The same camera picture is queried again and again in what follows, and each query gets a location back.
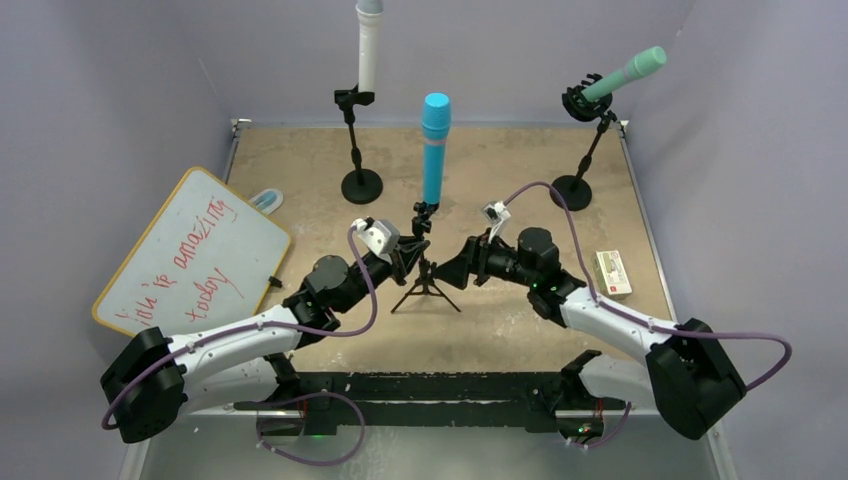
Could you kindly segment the blue microphone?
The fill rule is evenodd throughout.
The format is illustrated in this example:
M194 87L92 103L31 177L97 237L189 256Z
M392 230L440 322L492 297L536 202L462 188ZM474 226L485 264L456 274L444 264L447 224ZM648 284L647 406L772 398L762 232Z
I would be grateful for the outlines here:
M429 93L422 106L422 200L437 205L442 196L446 142L452 123L451 100L441 92Z

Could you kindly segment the yellow-framed whiteboard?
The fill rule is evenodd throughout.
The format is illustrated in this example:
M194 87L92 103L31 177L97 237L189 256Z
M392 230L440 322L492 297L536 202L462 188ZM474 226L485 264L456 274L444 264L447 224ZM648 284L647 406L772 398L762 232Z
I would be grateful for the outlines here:
M217 328L253 316L291 244L289 233L201 167L178 182L92 307L133 336Z

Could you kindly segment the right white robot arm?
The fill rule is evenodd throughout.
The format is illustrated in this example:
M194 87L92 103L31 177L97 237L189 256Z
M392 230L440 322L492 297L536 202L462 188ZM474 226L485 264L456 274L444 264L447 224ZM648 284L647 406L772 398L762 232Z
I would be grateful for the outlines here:
M593 294L562 268L551 233L524 229L516 246L487 234L470 237L437 279L465 289L490 278L522 285L536 314L600 339L627 355L592 354L564 376L561 392L576 407L615 398L656 410L678 434L701 438L747 394L747 387L713 331L692 318L655 319Z

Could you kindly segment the small white green box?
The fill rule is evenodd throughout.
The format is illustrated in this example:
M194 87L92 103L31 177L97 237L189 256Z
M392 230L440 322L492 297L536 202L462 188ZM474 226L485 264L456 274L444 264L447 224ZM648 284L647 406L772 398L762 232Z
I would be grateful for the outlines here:
M595 272L601 294L623 298L633 293L632 283L618 250L596 251Z

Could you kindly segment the black tripod mic stand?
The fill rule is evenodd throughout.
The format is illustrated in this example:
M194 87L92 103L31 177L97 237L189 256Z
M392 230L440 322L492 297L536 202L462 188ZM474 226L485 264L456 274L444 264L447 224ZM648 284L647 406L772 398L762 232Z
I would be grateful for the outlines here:
M437 204L428 204L426 202L416 202L413 205L415 216L411 220L412 236L426 239L425 236L431 232L432 221L431 216L438 209ZM416 262L418 266L418 277L414 280L412 286L405 292L397 304L391 309L394 314L401 305L411 296L429 296L444 299L456 312L461 312L461 309L441 290L436 284L434 277L434 269L437 264L426 258L425 252Z

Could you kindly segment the green microphone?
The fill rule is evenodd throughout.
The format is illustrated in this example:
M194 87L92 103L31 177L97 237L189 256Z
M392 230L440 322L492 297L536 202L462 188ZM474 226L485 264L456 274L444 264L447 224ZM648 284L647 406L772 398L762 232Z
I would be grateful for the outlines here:
M659 71L667 62L663 47L655 46L634 55L623 67L603 76L582 90L583 97L594 102L616 90Z

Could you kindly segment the whiteboard eraser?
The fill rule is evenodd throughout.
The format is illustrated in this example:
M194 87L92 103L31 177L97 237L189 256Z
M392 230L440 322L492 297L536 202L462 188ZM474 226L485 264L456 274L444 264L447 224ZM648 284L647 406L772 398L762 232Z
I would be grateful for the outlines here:
M250 199L250 203L266 216L280 208L284 202L283 193L274 188L266 188Z

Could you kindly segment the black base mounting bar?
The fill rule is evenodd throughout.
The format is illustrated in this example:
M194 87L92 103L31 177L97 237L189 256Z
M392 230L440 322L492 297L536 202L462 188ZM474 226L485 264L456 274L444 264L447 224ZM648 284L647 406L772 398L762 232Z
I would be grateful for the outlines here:
M341 426L522 428L529 433L589 435L603 426L604 411L622 400L591 396L577 371L580 355L552 372L297 372L280 355L271 358L276 388L259 401L235 403L238 411L291 411L307 435L334 435Z

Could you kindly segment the black round-base stand left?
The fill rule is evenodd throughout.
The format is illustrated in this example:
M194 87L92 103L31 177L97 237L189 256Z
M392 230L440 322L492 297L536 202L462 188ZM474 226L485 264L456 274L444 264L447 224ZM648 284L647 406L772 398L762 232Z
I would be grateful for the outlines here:
M380 175L362 165L362 154L354 128L356 121L354 107L368 106L374 102L374 99L373 92L360 92L358 85L352 89L334 91L334 101L343 113L343 120L348 129L351 144L350 156L353 163L353 170L342 180L341 193L345 200L356 205L369 204L383 192L383 181Z

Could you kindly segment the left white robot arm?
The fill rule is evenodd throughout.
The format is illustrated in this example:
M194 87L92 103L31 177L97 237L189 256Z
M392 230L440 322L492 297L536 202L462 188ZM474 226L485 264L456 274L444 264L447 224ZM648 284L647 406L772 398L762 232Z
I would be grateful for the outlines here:
M127 444L149 439L189 411L207 390L202 382L243 363L343 337L338 314L367 299L378 311L376 289L387 279L402 283L429 247L401 236L387 258L369 252L352 263L338 255L319 258L299 289L250 318L223 327L167 336L158 327L137 333L100 378L109 403L104 430Z

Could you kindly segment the white microphone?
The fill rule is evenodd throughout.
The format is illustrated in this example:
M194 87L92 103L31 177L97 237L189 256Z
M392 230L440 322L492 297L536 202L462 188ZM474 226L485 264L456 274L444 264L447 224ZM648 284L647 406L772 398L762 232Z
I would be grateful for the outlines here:
M382 0L358 0L356 3L359 24L358 90L360 92L375 92L377 45L383 12Z

